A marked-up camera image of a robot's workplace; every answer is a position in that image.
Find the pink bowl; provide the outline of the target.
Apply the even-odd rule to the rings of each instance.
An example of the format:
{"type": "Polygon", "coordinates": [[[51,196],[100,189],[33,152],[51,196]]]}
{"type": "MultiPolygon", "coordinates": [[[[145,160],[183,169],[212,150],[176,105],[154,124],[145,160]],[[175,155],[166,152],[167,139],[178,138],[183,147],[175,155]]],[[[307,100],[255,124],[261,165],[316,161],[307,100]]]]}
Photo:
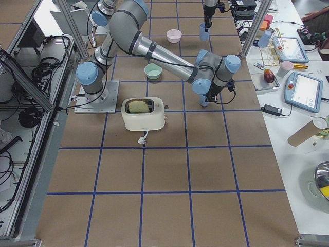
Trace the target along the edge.
{"type": "Polygon", "coordinates": [[[178,29],[170,29],[167,31],[166,36],[170,43],[178,43],[182,37],[182,33],[178,29]]]}

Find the metal tray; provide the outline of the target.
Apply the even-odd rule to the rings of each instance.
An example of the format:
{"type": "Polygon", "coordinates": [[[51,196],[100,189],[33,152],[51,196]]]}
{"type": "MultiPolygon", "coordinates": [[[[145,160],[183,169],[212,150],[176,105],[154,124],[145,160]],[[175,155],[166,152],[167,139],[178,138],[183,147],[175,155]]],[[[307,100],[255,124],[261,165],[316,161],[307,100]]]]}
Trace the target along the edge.
{"type": "Polygon", "coordinates": [[[264,73],[253,74],[251,78],[255,90],[260,93],[277,91],[281,87],[277,81],[267,83],[264,79],[264,73]]]}

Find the orange sticky note block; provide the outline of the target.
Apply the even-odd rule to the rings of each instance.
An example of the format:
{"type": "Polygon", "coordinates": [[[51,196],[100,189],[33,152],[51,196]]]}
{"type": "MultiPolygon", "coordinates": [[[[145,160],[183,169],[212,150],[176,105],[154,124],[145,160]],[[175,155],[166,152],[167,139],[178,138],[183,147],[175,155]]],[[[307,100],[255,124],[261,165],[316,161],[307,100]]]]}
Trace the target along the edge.
{"type": "Polygon", "coordinates": [[[268,28],[269,28],[269,21],[267,21],[267,20],[263,20],[262,21],[262,23],[261,23],[261,25],[260,25],[260,27],[259,27],[259,30],[260,31],[265,31],[265,30],[267,30],[268,28]]]}

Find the upside-down blue cup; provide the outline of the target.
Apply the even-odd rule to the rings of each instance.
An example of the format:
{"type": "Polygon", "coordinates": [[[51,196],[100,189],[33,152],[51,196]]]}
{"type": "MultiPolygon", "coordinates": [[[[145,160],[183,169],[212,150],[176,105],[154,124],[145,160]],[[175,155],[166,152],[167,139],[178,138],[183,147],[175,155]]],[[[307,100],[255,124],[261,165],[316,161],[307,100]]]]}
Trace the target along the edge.
{"type": "Polygon", "coordinates": [[[262,36],[260,37],[260,39],[258,40],[258,47],[259,48],[265,48],[268,46],[269,44],[269,40],[272,36],[272,32],[271,31],[265,31],[262,36]]]}

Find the cream white toaster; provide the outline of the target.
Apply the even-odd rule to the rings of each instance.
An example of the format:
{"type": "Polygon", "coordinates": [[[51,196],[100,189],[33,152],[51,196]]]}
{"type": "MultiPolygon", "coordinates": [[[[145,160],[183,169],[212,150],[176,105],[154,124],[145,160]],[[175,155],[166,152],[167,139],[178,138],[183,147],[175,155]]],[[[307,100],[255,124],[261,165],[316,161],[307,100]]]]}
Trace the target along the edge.
{"type": "Polygon", "coordinates": [[[143,97],[126,99],[121,106],[121,115],[125,127],[130,131],[160,130],[165,126],[165,111],[163,101],[158,97],[143,97]],[[131,100],[144,100],[149,106],[149,112],[130,113],[127,103],[131,100]]]}

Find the black power adapter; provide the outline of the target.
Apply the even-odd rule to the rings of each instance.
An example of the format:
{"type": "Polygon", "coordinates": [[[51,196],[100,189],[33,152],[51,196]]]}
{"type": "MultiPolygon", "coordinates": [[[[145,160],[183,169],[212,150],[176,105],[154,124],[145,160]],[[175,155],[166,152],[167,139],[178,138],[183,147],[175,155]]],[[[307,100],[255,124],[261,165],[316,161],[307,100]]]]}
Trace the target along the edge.
{"type": "Polygon", "coordinates": [[[282,115],[282,109],[281,108],[277,108],[271,105],[267,105],[265,104],[264,106],[261,107],[261,110],[264,113],[268,113],[270,115],[274,115],[274,116],[281,116],[282,115]]]}

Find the red apple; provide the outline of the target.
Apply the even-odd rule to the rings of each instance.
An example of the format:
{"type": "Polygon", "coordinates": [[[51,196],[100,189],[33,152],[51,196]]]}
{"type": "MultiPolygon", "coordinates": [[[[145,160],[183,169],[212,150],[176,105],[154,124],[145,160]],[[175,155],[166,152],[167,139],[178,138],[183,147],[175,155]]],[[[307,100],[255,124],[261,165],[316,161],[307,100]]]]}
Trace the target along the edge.
{"type": "Polygon", "coordinates": [[[264,81],[267,83],[273,83],[275,80],[275,75],[270,69],[265,69],[264,70],[264,81]]]}

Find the mint green bowl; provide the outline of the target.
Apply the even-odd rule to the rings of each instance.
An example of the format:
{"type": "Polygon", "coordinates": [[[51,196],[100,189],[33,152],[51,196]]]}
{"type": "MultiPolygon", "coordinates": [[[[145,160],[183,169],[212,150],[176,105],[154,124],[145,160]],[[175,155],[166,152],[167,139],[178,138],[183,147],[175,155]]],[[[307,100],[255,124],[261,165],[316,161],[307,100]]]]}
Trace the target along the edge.
{"type": "Polygon", "coordinates": [[[144,73],[147,78],[155,80],[160,78],[162,74],[162,68],[154,63],[149,63],[144,67],[144,73]]]}

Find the toast slice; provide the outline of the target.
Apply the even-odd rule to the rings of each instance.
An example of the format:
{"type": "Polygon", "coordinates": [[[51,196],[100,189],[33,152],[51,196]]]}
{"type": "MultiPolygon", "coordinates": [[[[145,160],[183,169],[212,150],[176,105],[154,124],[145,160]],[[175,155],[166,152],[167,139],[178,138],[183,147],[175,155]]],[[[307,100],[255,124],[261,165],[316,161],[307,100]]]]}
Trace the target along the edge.
{"type": "Polygon", "coordinates": [[[149,112],[149,106],[144,100],[131,100],[127,103],[130,113],[145,113],[149,112]]]}

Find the white pink cup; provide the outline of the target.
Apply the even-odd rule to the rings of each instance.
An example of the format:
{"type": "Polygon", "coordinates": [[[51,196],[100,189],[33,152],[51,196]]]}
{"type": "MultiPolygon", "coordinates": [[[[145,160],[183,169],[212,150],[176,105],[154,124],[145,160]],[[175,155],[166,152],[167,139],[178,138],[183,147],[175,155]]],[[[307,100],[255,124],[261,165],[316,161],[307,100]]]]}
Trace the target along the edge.
{"type": "Polygon", "coordinates": [[[277,72],[277,76],[283,78],[294,67],[294,64],[290,61],[283,61],[277,72]]]}

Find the far teach pendant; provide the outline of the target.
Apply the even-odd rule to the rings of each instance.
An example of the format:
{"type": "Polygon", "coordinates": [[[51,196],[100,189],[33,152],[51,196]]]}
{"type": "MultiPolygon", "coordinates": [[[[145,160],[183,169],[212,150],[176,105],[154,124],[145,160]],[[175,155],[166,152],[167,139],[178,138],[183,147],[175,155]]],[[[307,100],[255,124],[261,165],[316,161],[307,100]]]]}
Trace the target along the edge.
{"type": "Polygon", "coordinates": [[[293,63],[308,63],[309,59],[304,50],[303,44],[296,37],[272,38],[272,43],[279,61],[290,61],[293,63]]]}

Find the teach pendant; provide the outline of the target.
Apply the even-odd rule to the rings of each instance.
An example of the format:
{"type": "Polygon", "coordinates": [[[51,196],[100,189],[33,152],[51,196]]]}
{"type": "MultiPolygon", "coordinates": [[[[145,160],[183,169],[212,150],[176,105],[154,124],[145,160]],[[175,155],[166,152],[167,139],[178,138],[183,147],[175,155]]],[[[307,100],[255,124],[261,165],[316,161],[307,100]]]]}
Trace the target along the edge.
{"type": "Polygon", "coordinates": [[[285,102],[307,111],[320,110],[323,81],[302,73],[289,75],[284,89],[285,102]]]}
{"type": "Polygon", "coordinates": [[[303,44],[296,37],[272,38],[272,43],[279,61],[290,61],[293,63],[308,63],[309,59],[304,50],[303,44]]]}

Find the near teach pendant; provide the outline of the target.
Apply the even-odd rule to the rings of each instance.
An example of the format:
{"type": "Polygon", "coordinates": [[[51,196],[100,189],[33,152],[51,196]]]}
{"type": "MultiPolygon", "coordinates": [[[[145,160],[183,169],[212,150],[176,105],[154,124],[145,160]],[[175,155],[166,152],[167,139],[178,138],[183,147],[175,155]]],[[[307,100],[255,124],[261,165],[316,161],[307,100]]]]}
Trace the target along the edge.
{"type": "Polygon", "coordinates": [[[307,111],[320,110],[323,81],[302,73],[289,75],[284,89],[285,102],[307,111]]]}

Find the cardboard tube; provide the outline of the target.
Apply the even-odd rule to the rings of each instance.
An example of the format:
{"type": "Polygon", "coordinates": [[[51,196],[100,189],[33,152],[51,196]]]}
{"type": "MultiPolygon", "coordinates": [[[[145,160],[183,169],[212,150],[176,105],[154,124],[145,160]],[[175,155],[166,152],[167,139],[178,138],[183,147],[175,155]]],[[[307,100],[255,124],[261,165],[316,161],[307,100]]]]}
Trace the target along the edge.
{"type": "Polygon", "coordinates": [[[325,128],[327,128],[326,120],[322,118],[314,118],[290,136],[287,141],[291,146],[296,147],[325,128]]]}

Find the metal bowl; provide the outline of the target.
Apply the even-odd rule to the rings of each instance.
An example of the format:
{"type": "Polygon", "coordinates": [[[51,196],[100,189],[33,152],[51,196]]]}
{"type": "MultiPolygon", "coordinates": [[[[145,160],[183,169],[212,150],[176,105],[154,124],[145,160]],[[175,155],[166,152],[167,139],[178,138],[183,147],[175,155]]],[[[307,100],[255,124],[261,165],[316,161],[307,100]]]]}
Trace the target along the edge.
{"type": "Polygon", "coordinates": [[[324,161],[316,167],[315,185],[320,194],[328,201],[328,161],[324,161]]]}

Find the aluminium frame post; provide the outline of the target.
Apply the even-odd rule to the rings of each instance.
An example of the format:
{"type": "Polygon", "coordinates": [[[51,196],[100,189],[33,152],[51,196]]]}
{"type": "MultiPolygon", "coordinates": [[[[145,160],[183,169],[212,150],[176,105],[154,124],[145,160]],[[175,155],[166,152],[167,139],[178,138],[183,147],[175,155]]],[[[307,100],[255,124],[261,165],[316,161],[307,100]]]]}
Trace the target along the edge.
{"type": "Polygon", "coordinates": [[[254,17],[254,20],[252,22],[252,25],[248,31],[248,35],[246,37],[246,40],[243,44],[242,51],[240,53],[240,56],[245,59],[247,57],[247,54],[253,45],[253,42],[256,38],[256,35],[259,31],[259,28],[264,20],[265,15],[267,14],[267,11],[272,3],[272,0],[263,0],[261,1],[258,11],[254,17]]]}

